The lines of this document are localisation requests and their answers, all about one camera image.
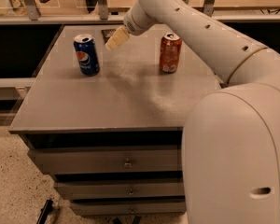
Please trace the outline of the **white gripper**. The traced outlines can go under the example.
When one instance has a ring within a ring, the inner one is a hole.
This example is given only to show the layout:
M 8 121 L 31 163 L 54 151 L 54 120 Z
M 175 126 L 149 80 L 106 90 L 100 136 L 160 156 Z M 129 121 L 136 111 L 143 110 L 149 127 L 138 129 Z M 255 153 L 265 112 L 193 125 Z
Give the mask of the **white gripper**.
M 135 3 L 124 15 L 124 25 L 120 26 L 108 39 L 105 47 L 112 50 L 125 43 L 131 35 L 141 35 L 150 29 L 156 20 L 142 9 L 139 3 Z

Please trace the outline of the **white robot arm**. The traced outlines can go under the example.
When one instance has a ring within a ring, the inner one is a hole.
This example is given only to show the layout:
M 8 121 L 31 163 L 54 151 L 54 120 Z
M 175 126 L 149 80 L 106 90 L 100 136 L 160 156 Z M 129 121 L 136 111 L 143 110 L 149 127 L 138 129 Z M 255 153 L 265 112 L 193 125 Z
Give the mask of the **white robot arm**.
M 280 224 L 280 54 L 182 0 L 138 0 L 123 22 L 108 49 L 163 23 L 227 85 L 183 128 L 189 224 Z

